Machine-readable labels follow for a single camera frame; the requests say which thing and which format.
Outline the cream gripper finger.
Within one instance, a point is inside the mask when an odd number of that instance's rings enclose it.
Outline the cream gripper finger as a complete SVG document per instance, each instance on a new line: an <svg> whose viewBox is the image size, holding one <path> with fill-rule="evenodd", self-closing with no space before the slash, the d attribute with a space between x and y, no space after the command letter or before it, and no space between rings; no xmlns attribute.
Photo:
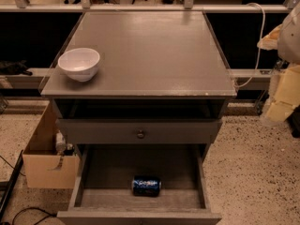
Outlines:
<svg viewBox="0 0 300 225"><path fill-rule="evenodd" d="M284 122L300 106L300 65L291 64L272 74L269 98L263 105L261 121L265 125Z"/></svg>
<svg viewBox="0 0 300 225"><path fill-rule="evenodd" d="M278 37L282 25L275 27L268 35L264 36L257 43L257 47L263 50L276 50L278 48Z"/></svg>

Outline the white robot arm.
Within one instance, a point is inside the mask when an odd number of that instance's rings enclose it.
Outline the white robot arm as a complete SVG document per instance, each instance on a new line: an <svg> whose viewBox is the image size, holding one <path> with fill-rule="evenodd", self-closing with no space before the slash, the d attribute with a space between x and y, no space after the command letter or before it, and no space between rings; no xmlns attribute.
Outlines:
<svg viewBox="0 0 300 225"><path fill-rule="evenodd" d="M284 122L300 106L300 3L282 24L257 43L263 50L277 50L278 57L289 65L282 72L274 72L269 85L269 99L262 109L267 125Z"/></svg>

